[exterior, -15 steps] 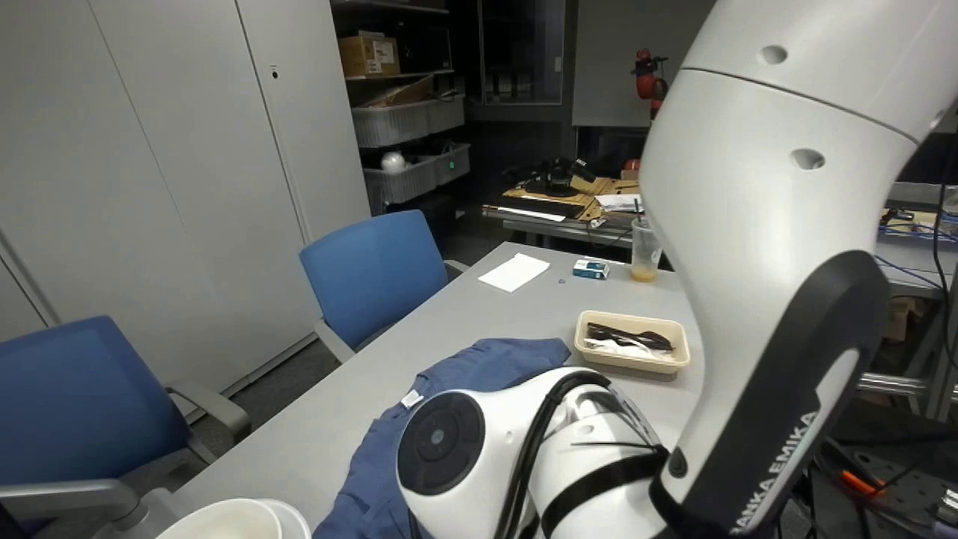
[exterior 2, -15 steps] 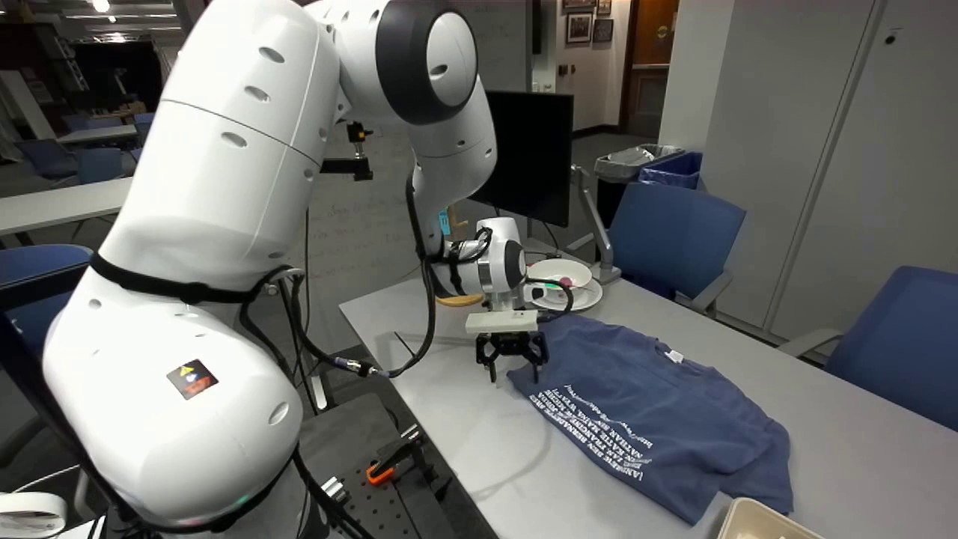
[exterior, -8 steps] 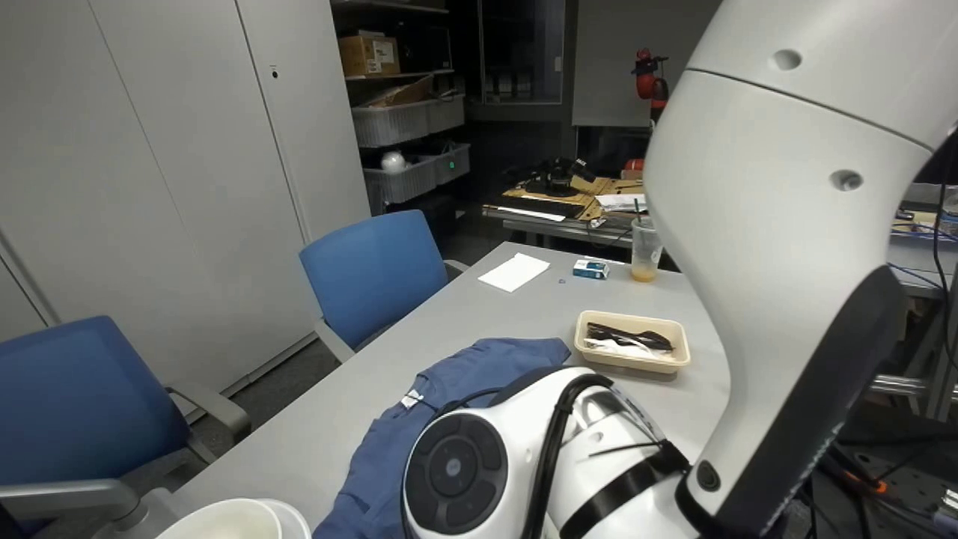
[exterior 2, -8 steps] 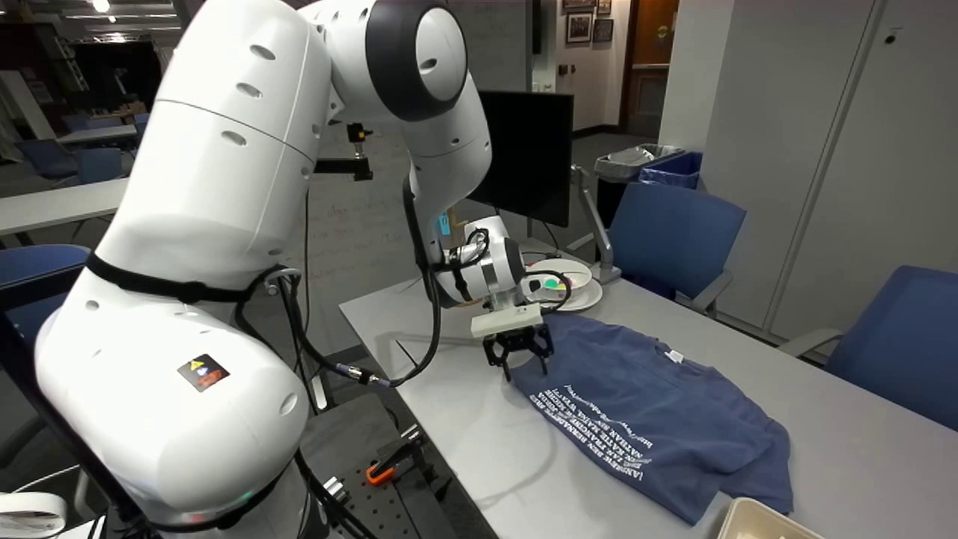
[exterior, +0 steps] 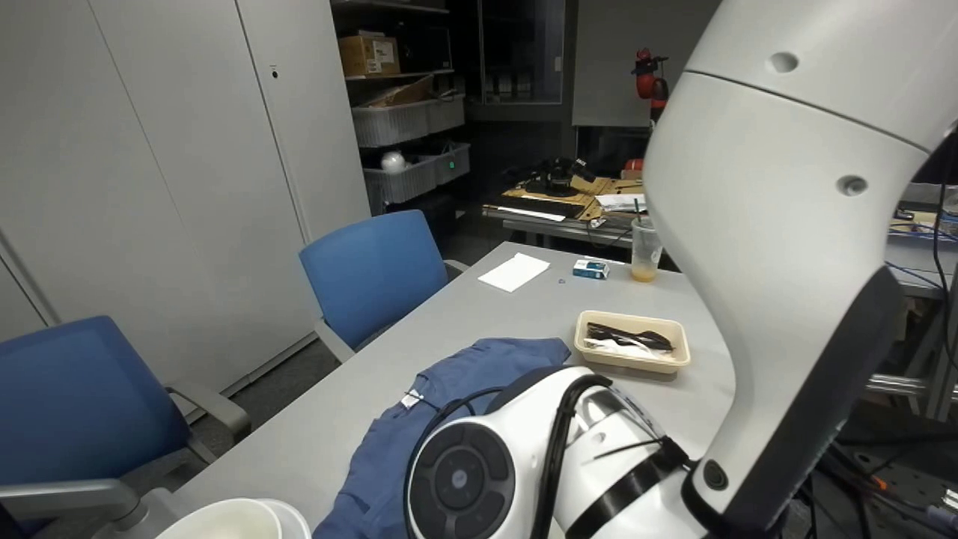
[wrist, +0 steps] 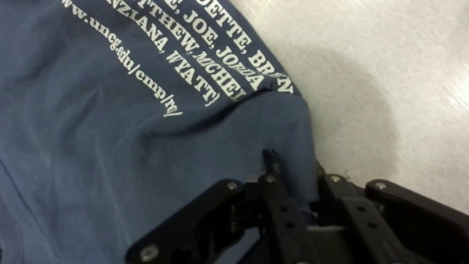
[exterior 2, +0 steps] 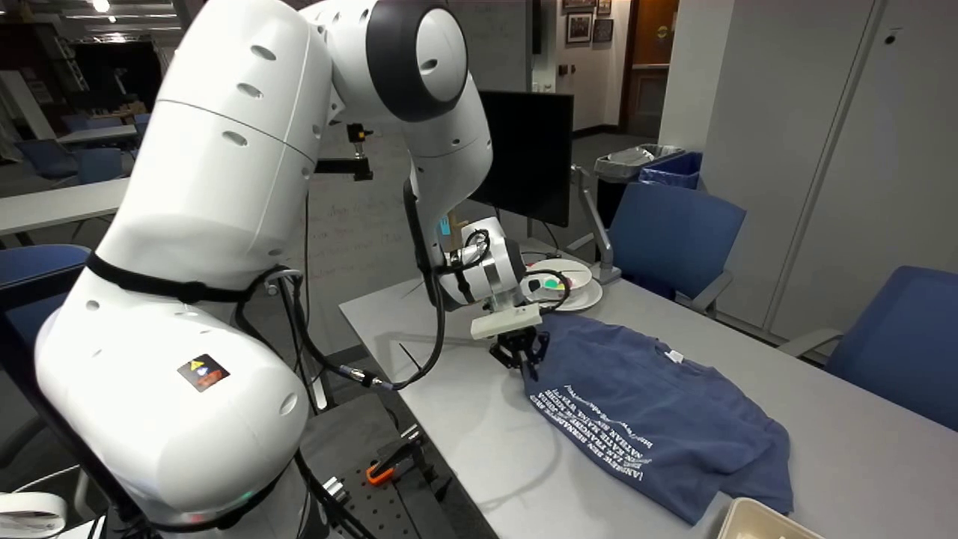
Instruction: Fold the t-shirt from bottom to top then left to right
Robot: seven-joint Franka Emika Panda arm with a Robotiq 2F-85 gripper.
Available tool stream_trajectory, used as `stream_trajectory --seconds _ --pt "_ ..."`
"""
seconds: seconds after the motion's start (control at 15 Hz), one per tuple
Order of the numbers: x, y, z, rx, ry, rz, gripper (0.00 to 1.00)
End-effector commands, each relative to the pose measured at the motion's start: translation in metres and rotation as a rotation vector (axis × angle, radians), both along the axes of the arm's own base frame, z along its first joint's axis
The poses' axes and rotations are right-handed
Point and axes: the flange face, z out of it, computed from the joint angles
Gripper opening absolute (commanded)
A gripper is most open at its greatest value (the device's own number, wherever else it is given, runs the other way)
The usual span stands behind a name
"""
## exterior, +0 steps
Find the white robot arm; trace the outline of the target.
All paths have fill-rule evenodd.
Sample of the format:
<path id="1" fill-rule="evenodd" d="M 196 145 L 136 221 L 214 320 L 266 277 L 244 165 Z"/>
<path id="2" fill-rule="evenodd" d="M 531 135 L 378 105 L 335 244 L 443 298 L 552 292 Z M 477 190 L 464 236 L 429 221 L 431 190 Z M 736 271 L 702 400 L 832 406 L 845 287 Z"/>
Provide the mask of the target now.
<path id="1" fill-rule="evenodd" d="M 413 539 L 769 539 L 892 346 L 886 236 L 958 126 L 958 0 L 723 0 L 645 162 L 736 389 L 703 453 L 568 367 L 407 464 Z"/>

